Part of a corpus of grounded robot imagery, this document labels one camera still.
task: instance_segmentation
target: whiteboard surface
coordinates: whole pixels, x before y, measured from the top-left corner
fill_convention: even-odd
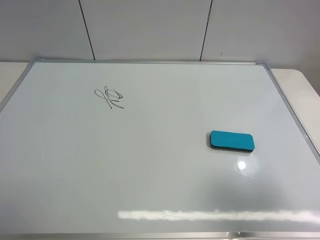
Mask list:
[[[212,130],[255,150],[213,150]],[[38,62],[0,159],[1,234],[320,231],[320,166],[258,65]]]

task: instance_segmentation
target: wall seam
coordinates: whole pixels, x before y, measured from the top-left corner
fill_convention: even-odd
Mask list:
[[[200,54],[200,60],[199,60],[199,62],[201,62],[202,53],[204,52],[204,46],[205,46],[205,41],[206,41],[206,36],[207,36],[207,30],[208,30],[208,24],[209,24],[210,14],[211,14],[211,8],[212,8],[212,2],[213,2],[213,0],[211,0],[210,8],[209,8],[209,13],[208,13],[208,18],[207,18],[207,20],[206,20],[206,26],[205,26],[205,32],[204,32],[204,38],[203,38],[203,42],[202,42],[202,49],[201,49],[201,54]]]
[[[92,43],[91,43],[91,39],[90,39],[90,35],[89,35],[89,31],[88,31],[87,23],[86,23],[86,19],[85,19],[84,11],[83,11],[83,9],[82,9],[82,5],[81,5],[80,0],[78,0],[78,3],[79,3],[79,7],[80,7],[80,10],[81,10],[81,14],[82,14],[82,19],[83,19],[83,23],[84,23],[85,30],[86,30],[86,35],[87,35],[88,40],[89,40],[89,44],[90,44],[90,48],[91,48],[91,52],[92,52],[92,56],[93,56],[93,60],[96,60],[95,53],[94,53],[94,48],[92,47]]]

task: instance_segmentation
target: whiteboard frame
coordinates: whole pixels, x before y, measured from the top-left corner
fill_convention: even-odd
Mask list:
[[[306,140],[316,160],[320,164],[320,152],[309,137],[306,129],[290,105],[284,91],[266,63],[256,62],[224,62],[224,61],[101,61],[101,60],[58,60],[38,58],[28,63],[26,69],[12,86],[0,103],[0,113],[13,96],[21,82],[35,63],[88,63],[88,64],[200,64],[200,65],[259,65],[263,66],[280,94],[285,106]],[[91,239],[320,239],[320,232],[172,232],[172,233],[27,233],[27,234],[0,234],[2,239],[50,239],[50,240],[91,240]]]

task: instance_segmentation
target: black marker scribble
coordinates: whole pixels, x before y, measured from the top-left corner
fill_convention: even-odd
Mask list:
[[[116,107],[118,107],[118,108],[120,108],[120,109],[124,109],[124,107],[119,106],[119,105],[114,103],[114,102],[119,102],[118,100],[110,99],[110,98],[116,98],[116,99],[122,99],[123,98],[123,96],[120,93],[118,93],[115,89],[111,90],[111,89],[108,89],[107,86],[104,86],[104,93],[99,89],[94,90],[94,93],[99,98],[102,98],[102,99],[106,100],[106,102],[108,103],[108,105],[109,105],[109,107],[111,109],[112,109],[111,104],[116,106]]]

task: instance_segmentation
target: blue eraser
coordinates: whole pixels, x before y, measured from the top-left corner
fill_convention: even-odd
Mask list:
[[[210,145],[213,149],[251,153],[255,149],[251,134],[228,131],[212,131]]]

